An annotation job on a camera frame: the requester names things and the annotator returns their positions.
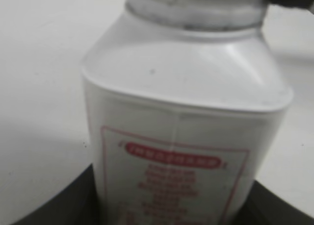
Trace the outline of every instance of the label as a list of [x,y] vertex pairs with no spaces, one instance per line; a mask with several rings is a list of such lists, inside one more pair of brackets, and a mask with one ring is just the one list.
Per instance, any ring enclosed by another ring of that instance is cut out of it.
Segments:
[[249,152],[102,128],[107,218],[122,225],[222,222]]

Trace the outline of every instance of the white plastic bottle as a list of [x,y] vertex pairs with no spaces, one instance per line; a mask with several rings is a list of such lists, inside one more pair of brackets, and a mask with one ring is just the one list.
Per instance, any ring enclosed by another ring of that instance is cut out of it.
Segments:
[[292,100],[264,0],[127,0],[84,60],[107,225],[225,225]]

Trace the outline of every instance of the bottle neck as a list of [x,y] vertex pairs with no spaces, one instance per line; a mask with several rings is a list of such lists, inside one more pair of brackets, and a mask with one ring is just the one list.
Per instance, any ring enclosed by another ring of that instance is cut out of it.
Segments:
[[194,31],[233,31],[262,25],[266,0],[127,0],[149,21]]

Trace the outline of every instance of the black base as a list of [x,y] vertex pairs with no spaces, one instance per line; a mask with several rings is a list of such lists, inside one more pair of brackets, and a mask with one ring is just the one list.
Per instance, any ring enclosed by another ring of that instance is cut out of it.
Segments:
[[[13,225],[99,225],[90,166],[57,197]],[[255,182],[235,225],[314,225],[314,220]]]

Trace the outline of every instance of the white table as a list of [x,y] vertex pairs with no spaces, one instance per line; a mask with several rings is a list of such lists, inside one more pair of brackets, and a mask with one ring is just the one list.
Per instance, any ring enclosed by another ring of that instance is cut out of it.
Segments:
[[[89,164],[79,60],[123,0],[0,0],[0,225]],[[314,217],[314,16],[272,8],[266,37],[296,90],[258,179]]]

